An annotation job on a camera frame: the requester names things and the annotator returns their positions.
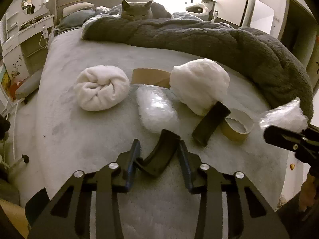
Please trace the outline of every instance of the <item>gray cat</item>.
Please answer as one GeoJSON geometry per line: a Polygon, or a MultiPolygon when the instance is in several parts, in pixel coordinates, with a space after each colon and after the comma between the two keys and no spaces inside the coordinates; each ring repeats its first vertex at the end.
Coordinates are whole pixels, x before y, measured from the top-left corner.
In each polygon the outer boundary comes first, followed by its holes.
{"type": "Polygon", "coordinates": [[[152,0],[144,2],[127,2],[122,1],[121,18],[129,21],[145,19],[172,18],[172,15],[164,8],[163,5],[153,2],[152,0]]]}

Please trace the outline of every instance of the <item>transparent plastic bundle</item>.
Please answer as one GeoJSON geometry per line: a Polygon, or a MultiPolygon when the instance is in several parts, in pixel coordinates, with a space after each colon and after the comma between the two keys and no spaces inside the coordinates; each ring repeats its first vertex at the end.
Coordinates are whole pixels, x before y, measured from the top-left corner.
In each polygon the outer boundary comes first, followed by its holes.
{"type": "Polygon", "coordinates": [[[146,129],[153,133],[160,133],[162,129],[177,132],[177,111],[160,87],[141,85],[136,98],[141,122],[146,129]]]}
{"type": "Polygon", "coordinates": [[[285,128],[297,133],[300,133],[308,127],[308,118],[300,108],[300,99],[279,106],[275,109],[267,111],[259,121],[259,126],[262,130],[270,125],[285,128]]]}

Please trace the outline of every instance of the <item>rolled white cloth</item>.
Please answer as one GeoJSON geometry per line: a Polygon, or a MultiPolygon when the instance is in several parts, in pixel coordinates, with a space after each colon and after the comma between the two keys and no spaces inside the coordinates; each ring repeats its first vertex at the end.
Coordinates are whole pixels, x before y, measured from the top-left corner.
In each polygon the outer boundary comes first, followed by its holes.
{"type": "Polygon", "coordinates": [[[84,69],[74,86],[77,102],[86,111],[102,111],[118,104],[128,95],[130,81],[115,66],[94,66],[84,69]]]}
{"type": "Polygon", "coordinates": [[[204,116],[227,94],[229,75],[216,62],[204,58],[174,66],[171,90],[194,113],[204,116]]]}

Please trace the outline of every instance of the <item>human hand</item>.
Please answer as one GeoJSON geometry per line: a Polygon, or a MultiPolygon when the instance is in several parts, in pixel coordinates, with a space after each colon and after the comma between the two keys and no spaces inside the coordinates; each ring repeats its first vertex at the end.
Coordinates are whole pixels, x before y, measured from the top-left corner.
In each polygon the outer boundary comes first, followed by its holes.
{"type": "Polygon", "coordinates": [[[316,185],[315,185],[316,178],[311,176],[310,174],[307,175],[307,180],[301,186],[301,191],[299,195],[299,210],[306,211],[307,207],[312,207],[315,203],[315,196],[316,196],[316,185]]]}

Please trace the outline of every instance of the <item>silver screw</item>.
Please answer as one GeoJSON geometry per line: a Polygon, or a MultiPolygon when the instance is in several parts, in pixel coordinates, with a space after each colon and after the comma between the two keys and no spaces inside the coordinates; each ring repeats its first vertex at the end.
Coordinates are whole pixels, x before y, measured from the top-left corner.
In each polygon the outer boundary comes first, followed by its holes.
{"type": "Polygon", "coordinates": [[[242,172],[236,172],[235,175],[238,179],[242,179],[243,177],[245,177],[245,175],[242,172]]]}
{"type": "Polygon", "coordinates": [[[199,167],[202,170],[208,170],[209,169],[209,165],[208,164],[201,164],[199,167]]]}
{"type": "Polygon", "coordinates": [[[108,167],[110,168],[110,169],[117,169],[118,167],[119,167],[119,165],[118,165],[118,163],[110,163],[109,165],[108,165],[108,167]]]}
{"type": "Polygon", "coordinates": [[[82,171],[76,171],[75,173],[73,173],[74,177],[76,177],[76,178],[82,177],[83,174],[84,174],[84,172],[82,172],[82,171]]]}

